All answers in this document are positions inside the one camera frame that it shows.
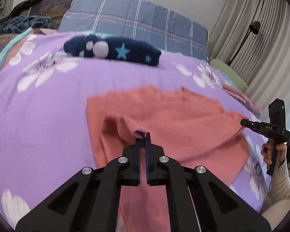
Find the cream knit sleeve forearm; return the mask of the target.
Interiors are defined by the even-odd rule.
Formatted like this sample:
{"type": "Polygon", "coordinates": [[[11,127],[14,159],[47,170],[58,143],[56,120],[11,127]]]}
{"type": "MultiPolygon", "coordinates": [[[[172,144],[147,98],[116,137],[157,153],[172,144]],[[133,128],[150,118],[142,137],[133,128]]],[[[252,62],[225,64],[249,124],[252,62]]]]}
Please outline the cream knit sleeve forearm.
{"type": "Polygon", "coordinates": [[[272,205],[262,213],[262,216],[268,220],[273,231],[290,211],[290,178],[286,161],[272,177],[269,198],[272,205]]]}

